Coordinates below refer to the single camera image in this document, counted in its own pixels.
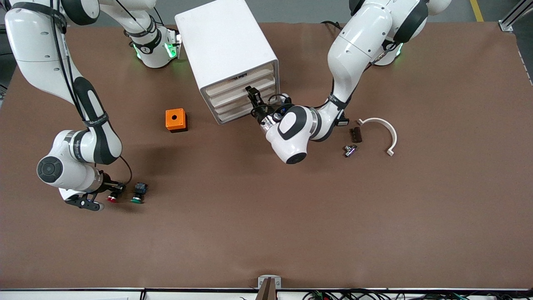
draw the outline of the yellow floor line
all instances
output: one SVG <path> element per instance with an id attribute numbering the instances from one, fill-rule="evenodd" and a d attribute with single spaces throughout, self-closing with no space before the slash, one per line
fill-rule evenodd
<path id="1" fill-rule="evenodd" d="M 481 11 L 479 10 L 478 0 L 470 0 L 470 4 L 472 5 L 472 10 L 474 11 L 475 20 L 477 22 L 484 22 Z"/>

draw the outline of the gray floor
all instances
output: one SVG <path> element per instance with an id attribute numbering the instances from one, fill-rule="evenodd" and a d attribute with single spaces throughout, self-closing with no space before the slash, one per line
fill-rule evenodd
<path id="1" fill-rule="evenodd" d="M 173 24 L 177 13 L 192 9 L 211 0 L 159 0 L 158 9 L 164 23 Z M 501 19 L 519 0 L 480 0 L 479 5 L 485 21 Z M 258 22 L 319 23 L 324 20 L 347 22 L 350 19 L 348 0 L 247 0 Z M 0 10 L 0 23 L 4 23 L 4 11 Z M 440 15 L 430 17 L 432 22 L 476 21 L 470 0 L 452 0 Z M 101 14 L 92 26 L 118 26 L 112 18 Z M 528 69 L 533 70 L 533 13 L 519 20 L 514 33 Z M 0 35 L 0 54 L 10 53 L 5 35 Z M 0 84 L 8 86 L 15 69 L 12 55 L 0 56 Z"/>

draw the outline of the wire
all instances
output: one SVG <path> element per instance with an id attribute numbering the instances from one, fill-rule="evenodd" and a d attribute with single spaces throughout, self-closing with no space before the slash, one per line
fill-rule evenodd
<path id="1" fill-rule="evenodd" d="M 305 298 L 309 295 L 313 294 L 313 291 L 310 291 L 308 292 L 307 294 L 305 294 L 303 297 L 302 297 L 302 300 L 305 300 Z"/>
<path id="2" fill-rule="evenodd" d="M 68 54 L 67 54 L 67 65 L 68 65 L 68 73 L 70 77 L 70 82 L 74 83 L 74 78 L 72 76 L 72 67 L 70 65 L 70 56 Z M 79 104 L 78 94 L 76 94 L 76 91 L 74 91 L 74 102 L 75 102 L 76 108 L 78 109 L 79 116 L 82 117 L 83 121 L 85 121 L 85 116 L 83 115 L 82 107 Z"/>
<path id="3" fill-rule="evenodd" d="M 285 107 L 293 107 L 294 104 L 292 103 L 286 103 L 286 104 L 283 104 L 281 106 L 279 106 L 278 108 L 276 108 L 276 110 L 274 111 L 275 114 L 278 114 L 281 112 L 282 109 L 284 109 Z"/>
<path id="4" fill-rule="evenodd" d="M 133 178 L 132 168 L 130 167 L 130 164 L 124 159 L 124 157 L 122 157 L 122 155 L 119 156 L 119 158 L 126 164 L 126 166 L 128 167 L 128 170 L 130 170 L 130 178 L 125 183 L 125 185 L 128 185 L 130 182 L 132 182 L 132 178 Z"/>
<path id="5" fill-rule="evenodd" d="M 255 106 L 254 108 L 252 108 L 252 110 L 250 110 L 250 114 L 255 117 L 255 111 L 258 110 L 259 108 L 263 108 L 263 107 L 269 107 L 269 108 L 272 108 L 272 106 L 274 105 L 270 105 L 270 104 L 261 104 L 261 105 L 257 105 Z"/>
<path id="6" fill-rule="evenodd" d="M 157 8 L 155 6 L 154 6 L 154 10 L 156 11 L 157 17 L 159 17 L 160 24 L 164 26 L 165 24 L 163 24 L 163 19 L 161 19 L 161 15 L 159 14 L 159 12 L 157 11 Z"/>
<path id="7" fill-rule="evenodd" d="M 129 10 L 127 10 L 123 5 L 122 3 L 119 1 L 119 0 L 115 0 L 116 3 L 118 3 L 118 5 L 120 5 L 120 7 L 122 7 L 122 9 L 130 15 L 130 17 L 132 17 L 132 19 L 135 21 L 135 23 L 137 23 L 137 25 L 139 25 L 139 27 L 141 27 L 142 30 L 148 32 L 147 29 L 144 29 L 144 27 L 142 27 L 142 25 L 137 21 L 137 19 L 131 14 L 131 12 Z"/>
<path id="8" fill-rule="evenodd" d="M 59 4 L 60 4 L 60 0 L 57 0 L 57 5 L 58 5 L 58 9 L 59 9 Z M 50 0 L 50 8 L 54 8 L 54 0 Z M 65 66 L 63 64 L 63 60 L 61 59 L 62 58 L 62 55 L 61 55 L 61 50 L 59 49 L 59 40 L 58 40 L 58 34 L 56 32 L 56 27 L 55 27 L 55 22 L 54 22 L 54 18 L 53 17 L 50 17 L 50 23 L 52 25 L 52 33 L 53 33 L 53 36 L 54 36 L 54 43 L 55 43 L 55 50 L 58 54 L 58 61 L 59 61 L 59 64 L 61 66 L 61 72 L 63 74 L 63 78 L 65 80 L 65 84 L 67 85 L 67 89 L 69 91 L 69 94 L 70 96 L 72 97 L 72 101 L 74 103 L 74 106 L 76 107 L 76 109 L 78 110 L 78 114 L 82 117 L 83 119 L 83 113 L 82 113 L 82 110 L 79 106 L 79 103 L 76 101 L 76 97 L 74 96 L 74 93 L 72 91 L 72 88 L 70 86 L 70 83 L 68 82 L 68 78 L 67 78 L 67 73 L 65 71 Z"/>
<path id="9" fill-rule="evenodd" d="M 342 28 L 343 28 L 343 27 L 341 27 L 341 25 L 338 22 L 333 23 L 332 21 L 323 21 L 323 22 L 320 22 L 320 24 L 331 24 L 331 25 L 337 27 L 339 30 L 342 30 Z"/>

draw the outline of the green led light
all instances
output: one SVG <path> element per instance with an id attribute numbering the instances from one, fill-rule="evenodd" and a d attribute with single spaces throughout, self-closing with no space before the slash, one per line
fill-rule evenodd
<path id="1" fill-rule="evenodd" d="M 139 51 L 137 50 L 137 47 L 135 46 L 135 44 L 133 44 L 133 49 L 135 49 L 135 52 L 137 52 L 137 57 L 141 59 L 141 55 L 139 54 Z"/>
<path id="2" fill-rule="evenodd" d="M 403 46 L 403 43 L 401 43 L 399 46 L 398 46 L 398 51 L 396 52 L 396 56 L 400 55 L 400 52 L 401 52 L 401 47 Z"/>
<path id="3" fill-rule="evenodd" d="M 169 44 L 165 43 L 165 49 L 167 50 L 168 56 L 170 58 L 175 58 L 176 57 L 176 51 L 173 48 L 174 48 L 174 46 L 172 46 L 171 44 L 169 45 Z"/>

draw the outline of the black strap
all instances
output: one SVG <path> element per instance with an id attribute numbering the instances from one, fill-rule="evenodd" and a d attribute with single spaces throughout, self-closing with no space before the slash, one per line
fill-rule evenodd
<path id="1" fill-rule="evenodd" d="M 65 34 L 67 32 L 67 19 L 65 19 L 65 16 L 49 6 L 32 2 L 17 2 L 11 9 L 25 9 L 49 15 L 54 19 L 54 23 L 59 27 L 61 33 Z"/>
<path id="2" fill-rule="evenodd" d="M 138 43 L 135 43 L 133 42 L 133 44 L 135 45 L 135 47 L 137 48 L 137 50 L 141 51 L 142 53 L 144 54 L 152 54 L 154 49 L 159 45 L 159 43 L 161 42 L 161 37 L 163 35 L 161 34 L 161 32 L 158 30 L 157 31 L 157 35 L 156 35 L 156 38 L 154 38 L 153 41 L 151 41 L 150 43 L 148 44 L 138 44 Z"/>
<path id="3" fill-rule="evenodd" d="M 333 103 L 336 107 L 339 108 L 339 110 L 341 110 L 341 109 L 346 109 L 346 106 L 348 106 L 348 104 L 350 103 L 350 100 L 351 100 L 351 97 L 348 99 L 348 101 L 342 102 L 337 97 L 335 97 L 333 94 L 329 94 L 327 101 Z"/>
<path id="4" fill-rule="evenodd" d="M 107 121 L 109 121 L 109 115 L 106 112 L 104 112 L 103 115 L 98 117 L 98 119 L 83 121 L 83 124 L 85 124 L 86 127 L 99 127 L 99 126 L 102 126 L 102 124 L 106 123 Z"/>

